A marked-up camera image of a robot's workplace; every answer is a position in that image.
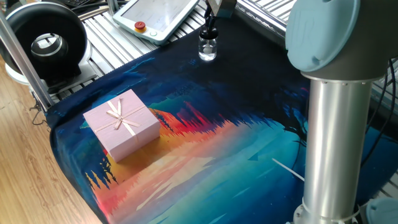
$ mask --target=wooden floor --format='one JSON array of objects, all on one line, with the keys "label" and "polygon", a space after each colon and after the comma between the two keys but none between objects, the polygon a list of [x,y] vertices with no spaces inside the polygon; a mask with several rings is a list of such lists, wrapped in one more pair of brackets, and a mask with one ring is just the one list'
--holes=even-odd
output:
[{"label": "wooden floor", "polygon": [[100,223],[55,161],[47,126],[32,124],[34,105],[0,58],[0,223]]}]

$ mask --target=ribbon bow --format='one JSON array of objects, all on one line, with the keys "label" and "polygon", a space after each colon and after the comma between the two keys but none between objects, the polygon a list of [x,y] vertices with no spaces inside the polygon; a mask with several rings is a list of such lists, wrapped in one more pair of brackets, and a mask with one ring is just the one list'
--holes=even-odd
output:
[{"label": "ribbon bow", "polygon": [[[113,106],[113,104],[110,101],[108,101],[107,103],[111,107],[112,110],[109,110],[106,113],[108,115],[116,118],[116,120],[114,120],[114,121],[112,121],[112,122],[110,122],[108,124],[105,124],[104,126],[102,126],[102,127],[98,128],[97,130],[95,130],[95,132],[97,133],[98,131],[101,131],[102,129],[107,128],[107,127],[111,126],[112,124],[114,124],[113,128],[117,130],[117,129],[119,129],[120,125],[123,124],[126,127],[126,129],[130,132],[130,134],[134,137],[136,134],[131,129],[130,125],[131,126],[135,126],[135,127],[139,127],[139,126],[141,126],[141,124],[129,121],[129,120],[127,120],[126,118],[124,118],[122,116],[121,99],[118,100],[118,108],[117,109]],[[135,113],[135,112],[137,112],[137,111],[139,111],[139,110],[141,110],[143,108],[145,108],[145,105],[139,106],[138,108],[126,113],[124,116],[127,117],[129,115],[132,115],[133,113]]]}]

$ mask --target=painted table cover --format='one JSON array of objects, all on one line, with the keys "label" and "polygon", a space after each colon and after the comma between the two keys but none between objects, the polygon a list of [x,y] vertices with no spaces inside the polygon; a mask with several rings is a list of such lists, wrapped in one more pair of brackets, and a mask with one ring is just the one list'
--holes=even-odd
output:
[{"label": "painted table cover", "polygon": [[[104,223],[285,223],[300,205],[309,80],[286,51],[239,18],[217,21],[218,55],[198,57],[198,33],[134,60],[53,106],[50,141],[68,180]],[[133,90],[161,122],[160,138],[115,163],[83,113]],[[377,119],[364,156],[378,135]],[[389,127],[361,170],[358,203],[397,170]]]}]

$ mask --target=silver pole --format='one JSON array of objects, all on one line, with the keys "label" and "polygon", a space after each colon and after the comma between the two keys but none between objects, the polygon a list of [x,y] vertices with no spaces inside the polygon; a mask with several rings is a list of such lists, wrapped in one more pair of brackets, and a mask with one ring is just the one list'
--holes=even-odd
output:
[{"label": "silver pole", "polygon": [[51,100],[49,93],[45,89],[3,13],[0,13],[0,39],[6,46],[22,74],[25,75],[37,97],[37,100],[39,100],[44,109],[47,110],[54,104],[54,102]]},{"label": "silver pole", "polygon": [[371,87],[311,81],[303,199],[308,211],[295,224],[337,224],[332,220],[353,214]]},{"label": "silver pole", "polygon": [[109,13],[111,14],[111,16],[113,16],[119,10],[118,0],[107,0],[107,1],[108,1]]}]

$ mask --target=tablet screen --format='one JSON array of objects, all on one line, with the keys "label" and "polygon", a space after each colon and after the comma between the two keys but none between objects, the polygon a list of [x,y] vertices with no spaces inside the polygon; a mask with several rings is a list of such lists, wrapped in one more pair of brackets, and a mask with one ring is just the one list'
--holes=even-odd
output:
[{"label": "tablet screen", "polygon": [[122,17],[135,22],[145,22],[147,27],[163,32],[189,2],[189,0],[138,0]]}]

